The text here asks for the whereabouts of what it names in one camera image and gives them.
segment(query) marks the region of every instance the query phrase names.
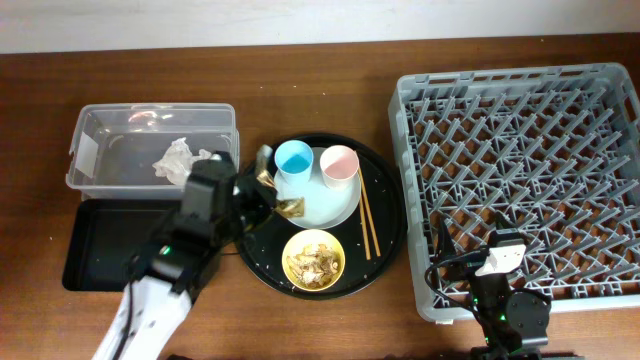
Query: blue cup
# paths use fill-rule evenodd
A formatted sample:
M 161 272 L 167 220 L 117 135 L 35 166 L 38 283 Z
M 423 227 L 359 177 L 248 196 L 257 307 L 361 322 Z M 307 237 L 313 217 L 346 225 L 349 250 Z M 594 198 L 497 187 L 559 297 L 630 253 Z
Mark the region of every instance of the blue cup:
M 289 140 L 278 147 L 276 166 L 289 185 L 307 183 L 311 177 L 313 151 L 309 145 L 298 140 Z

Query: white label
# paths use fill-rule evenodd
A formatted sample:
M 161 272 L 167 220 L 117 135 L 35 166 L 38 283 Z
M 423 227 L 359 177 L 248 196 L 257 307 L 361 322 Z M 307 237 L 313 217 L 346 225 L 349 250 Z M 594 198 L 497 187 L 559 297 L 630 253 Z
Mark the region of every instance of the white label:
M 489 257 L 484 265 L 476 270 L 476 276 L 496 273 L 509 273 L 520 266 L 527 247 L 520 245 L 502 246 L 490 248 Z
M 96 166 L 98 155 L 98 143 L 84 132 L 80 136 L 80 145 L 76 152 L 76 169 L 93 179 L 93 170 Z
M 498 235 L 511 234 L 517 231 L 518 231 L 517 229 L 496 229 L 496 234 Z

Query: clear plastic container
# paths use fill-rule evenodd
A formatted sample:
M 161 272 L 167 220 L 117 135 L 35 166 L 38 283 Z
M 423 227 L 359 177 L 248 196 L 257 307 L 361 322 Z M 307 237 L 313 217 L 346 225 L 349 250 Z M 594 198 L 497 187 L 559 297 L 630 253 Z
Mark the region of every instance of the clear plastic container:
M 238 168 L 240 141 L 231 105 L 85 106 L 73 134 L 67 185 L 91 198 L 180 198 L 183 187 L 157 177 L 152 164 L 181 137 L 196 155 L 200 149 L 229 152 Z

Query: black tray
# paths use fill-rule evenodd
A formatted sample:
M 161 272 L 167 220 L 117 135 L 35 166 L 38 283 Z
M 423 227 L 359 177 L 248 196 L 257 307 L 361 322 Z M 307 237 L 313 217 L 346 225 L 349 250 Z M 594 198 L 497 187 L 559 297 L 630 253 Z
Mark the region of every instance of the black tray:
M 323 291 L 300 290 L 285 276 L 281 264 L 284 246 L 293 235 L 304 230 L 287 219 L 274 215 L 268 223 L 244 241 L 238 242 L 236 246 L 249 269 L 265 284 L 282 293 L 310 300 L 326 300 L 352 294 L 365 288 L 384 273 L 406 238 L 404 198 L 397 171 L 391 169 L 375 152 L 343 136 L 309 134 L 287 140 L 294 139 L 304 141 L 311 147 L 345 145 L 358 151 L 382 256 L 376 257 L 373 240 L 369 235 L 372 258 L 366 260 L 360 212 L 357 208 L 345 222 L 325 230 L 340 241 L 347 261 L 342 277 L 332 287 Z M 254 166 L 250 165 L 246 171 L 252 172 Z M 269 163 L 269 171 L 275 174 L 276 166 L 273 159 Z
M 125 263 L 179 201 L 86 200 L 78 207 L 62 285 L 71 291 L 122 291 Z

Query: wooden chopsticks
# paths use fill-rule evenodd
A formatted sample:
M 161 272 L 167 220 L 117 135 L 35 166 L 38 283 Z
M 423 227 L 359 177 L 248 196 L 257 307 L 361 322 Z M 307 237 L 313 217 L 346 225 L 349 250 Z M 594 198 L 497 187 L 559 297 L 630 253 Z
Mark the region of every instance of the wooden chopsticks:
M 371 227 L 371 235 L 373 236 L 373 246 L 376 249 L 376 256 L 378 257 L 380 257 L 380 247 L 378 246 L 376 227 L 373 225 L 373 217 L 371 216 L 371 208 L 369 207 L 369 199 L 367 198 L 367 188 L 364 186 L 364 176 L 362 176 L 362 170 L 360 170 L 360 168 L 358 168 L 358 175 L 360 175 L 360 185 L 362 187 L 362 193 L 360 194 L 360 221 L 362 222 L 362 237 L 364 237 L 364 249 L 366 251 L 367 260 L 371 260 L 371 253 L 369 250 L 369 236 L 367 235 L 367 225 L 364 217 L 364 208 L 366 208 L 367 218 L 369 219 L 369 226 Z

